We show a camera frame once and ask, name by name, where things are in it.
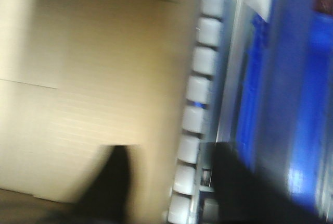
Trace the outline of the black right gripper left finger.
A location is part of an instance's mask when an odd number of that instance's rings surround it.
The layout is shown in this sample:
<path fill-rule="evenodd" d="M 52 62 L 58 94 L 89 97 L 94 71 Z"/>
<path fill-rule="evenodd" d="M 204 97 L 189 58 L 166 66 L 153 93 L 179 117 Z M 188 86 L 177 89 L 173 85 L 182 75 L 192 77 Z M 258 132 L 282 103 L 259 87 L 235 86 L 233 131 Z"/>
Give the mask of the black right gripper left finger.
<path fill-rule="evenodd" d="M 126 223 L 132 186 L 127 145 L 108 146 L 101 171 L 78 201 L 65 213 L 50 214 L 37 223 Z"/>

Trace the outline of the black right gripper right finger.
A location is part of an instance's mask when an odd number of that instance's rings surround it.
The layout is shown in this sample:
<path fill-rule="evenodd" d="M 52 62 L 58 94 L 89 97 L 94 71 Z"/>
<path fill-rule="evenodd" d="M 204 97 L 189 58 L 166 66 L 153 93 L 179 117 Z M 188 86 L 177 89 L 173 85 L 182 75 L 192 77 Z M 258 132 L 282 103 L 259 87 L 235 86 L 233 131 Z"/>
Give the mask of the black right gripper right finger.
<path fill-rule="evenodd" d="M 220 223 L 325 223 L 252 174 L 225 142 L 215 145 L 212 185 Z"/>

